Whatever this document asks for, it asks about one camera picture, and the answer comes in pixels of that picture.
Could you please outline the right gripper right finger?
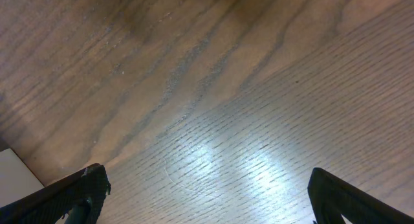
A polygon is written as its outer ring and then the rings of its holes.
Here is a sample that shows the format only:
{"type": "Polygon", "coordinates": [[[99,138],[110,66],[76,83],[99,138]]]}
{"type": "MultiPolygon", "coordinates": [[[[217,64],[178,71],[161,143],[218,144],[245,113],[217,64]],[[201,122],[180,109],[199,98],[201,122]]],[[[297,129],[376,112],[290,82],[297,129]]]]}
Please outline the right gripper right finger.
{"type": "Polygon", "coordinates": [[[359,190],[322,168],[314,168],[307,187],[317,224],[405,223],[413,218],[359,190]]]}

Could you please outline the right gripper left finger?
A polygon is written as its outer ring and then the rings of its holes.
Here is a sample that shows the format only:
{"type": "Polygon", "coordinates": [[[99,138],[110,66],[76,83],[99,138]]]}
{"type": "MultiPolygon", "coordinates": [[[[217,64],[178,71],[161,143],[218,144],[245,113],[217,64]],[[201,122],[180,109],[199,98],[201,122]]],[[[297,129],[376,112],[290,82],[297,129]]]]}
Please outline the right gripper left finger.
{"type": "Polygon", "coordinates": [[[96,223],[111,184],[105,167],[92,164],[1,208],[1,223],[96,223]]]}

